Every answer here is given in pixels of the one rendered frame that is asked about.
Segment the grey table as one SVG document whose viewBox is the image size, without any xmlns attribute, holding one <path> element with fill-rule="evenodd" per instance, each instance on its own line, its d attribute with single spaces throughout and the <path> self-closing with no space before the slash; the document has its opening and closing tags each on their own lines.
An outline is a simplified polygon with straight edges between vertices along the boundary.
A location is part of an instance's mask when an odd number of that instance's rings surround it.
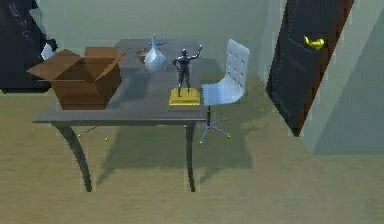
<svg viewBox="0 0 384 224">
<path fill-rule="evenodd" d="M 149 45 L 147 39 L 121 39 L 116 46 L 125 50 L 125 63 L 120 66 L 122 83 L 104 110 L 63 110 L 53 103 L 34 119 L 36 123 L 54 126 L 69 144 L 78 163 L 85 190 L 92 190 L 88 163 L 75 126 L 159 126 L 185 127 L 186 169 L 189 187 L 195 190 L 192 143 L 197 123 L 205 120 L 204 107 L 170 107 L 170 90 L 174 88 L 173 67 L 161 74 L 147 72 L 135 59 L 135 53 Z"/>
</svg>

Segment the silver glass vase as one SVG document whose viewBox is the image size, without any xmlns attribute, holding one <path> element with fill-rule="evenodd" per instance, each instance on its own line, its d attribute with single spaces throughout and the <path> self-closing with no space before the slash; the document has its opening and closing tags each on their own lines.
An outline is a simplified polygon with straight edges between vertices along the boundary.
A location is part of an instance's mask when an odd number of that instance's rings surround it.
<svg viewBox="0 0 384 224">
<path fill-rule="evenodd" d="M 165 72 L 167 69 L 167 57 L 157 48 L 155 34 L 152 35 L 151 49 L 144 59 L 144 64 L 146 69 L 153 73 Z"/>
</svg>

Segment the brown bowl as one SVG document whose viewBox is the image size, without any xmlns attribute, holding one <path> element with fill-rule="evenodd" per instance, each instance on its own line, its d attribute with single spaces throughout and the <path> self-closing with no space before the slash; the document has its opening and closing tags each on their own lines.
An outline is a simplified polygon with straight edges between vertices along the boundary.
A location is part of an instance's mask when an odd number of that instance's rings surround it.
<svg viewBox="0 0 384 224">
<path fill-rule="evenodd" d="M 148 54 L 149 50 L 146 48 L 140 49 L 136 52 L 136 58 L 141 62 L 144 63 L 144 60 Z"/>
</svg>

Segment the dark room door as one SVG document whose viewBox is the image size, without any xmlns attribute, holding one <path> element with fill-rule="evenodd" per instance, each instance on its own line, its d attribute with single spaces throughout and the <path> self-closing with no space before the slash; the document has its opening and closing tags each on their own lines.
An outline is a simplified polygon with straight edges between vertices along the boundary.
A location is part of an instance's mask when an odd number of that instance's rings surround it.
<svg viewBox="0 0 384 224">
<path fill-rule="evenodd" d="M 266 92 L 294 136 L 302 133 L 354 0 L 287 0 Z M 307 46 L 322 38 L 315 50 Z"/>
</svg>

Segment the dark statue on gold base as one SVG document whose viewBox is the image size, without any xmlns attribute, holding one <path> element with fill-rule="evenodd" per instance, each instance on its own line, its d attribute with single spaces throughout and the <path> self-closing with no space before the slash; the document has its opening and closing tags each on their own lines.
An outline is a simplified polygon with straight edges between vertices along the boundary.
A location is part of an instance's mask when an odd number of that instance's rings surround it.
<svg viewBox="0 0 384 224">
<path fill-rule="evenodd" d="M 191 87 L 190 64 L 193 60 L 200 57 L 203 46 L 200 45 L 195 55 L 189 55 L 186 49 L 181 51 L 181 55 L 176 57 L 172 64 L 178 73 L 177 87 L 171 90 L 170 106 L 198 106 L 200 96 L 196 88 Z"/>
</svg>

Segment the black cabinet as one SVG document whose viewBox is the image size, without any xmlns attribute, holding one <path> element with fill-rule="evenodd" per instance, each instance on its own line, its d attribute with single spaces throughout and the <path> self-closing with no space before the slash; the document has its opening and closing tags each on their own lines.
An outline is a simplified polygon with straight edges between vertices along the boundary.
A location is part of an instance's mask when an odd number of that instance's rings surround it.
<svg viewBox="0 0 384 224">
<path fill-rule="evenodd" d="M 0 90 L 7 93 L 44 93 L 51 88 L 28 72 L 48 59 L 57 49 L 36 23 L 31 10 L 36 0 L 0 0 Z"/>
</svg>

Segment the brown cardboard box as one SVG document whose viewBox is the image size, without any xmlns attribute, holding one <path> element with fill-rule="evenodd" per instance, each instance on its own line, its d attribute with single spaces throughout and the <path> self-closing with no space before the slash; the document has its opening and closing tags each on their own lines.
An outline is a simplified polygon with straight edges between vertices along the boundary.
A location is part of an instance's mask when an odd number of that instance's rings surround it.
<svg viewBox="0 0 384 224">
<path fill-rule="evenodd" d="M 28 69 L 49 82 L 63 110 L 103 110 L 122 83 L 118 47 L 86 47 L 84 56 L 62 50 Z"/>
</svg>

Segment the white office chair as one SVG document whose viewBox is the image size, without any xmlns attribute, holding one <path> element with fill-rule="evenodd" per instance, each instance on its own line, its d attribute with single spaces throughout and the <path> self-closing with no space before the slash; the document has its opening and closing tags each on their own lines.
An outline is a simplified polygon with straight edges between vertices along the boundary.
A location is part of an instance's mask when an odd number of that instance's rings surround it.
<svg viewBox="0 0 384 224">
<path fill-rule="evenodd" d="M 245 94 L 248 62 L 250 51 L 247 47 L 229 39 L 226 50 L 226 71 L 224 77 L 216 82 L 202 85 L 203 105 L 207 108 L 207 118 L 200 126 L 204 128 L 199 143 L 202 144 L 208 130 L 214 130 L 231 138 L 226 133 L 215 127 L 216 124 L 226 121 L 227 118 L 211 120 L 211 107 L 238 102 Z"/>
</svg>

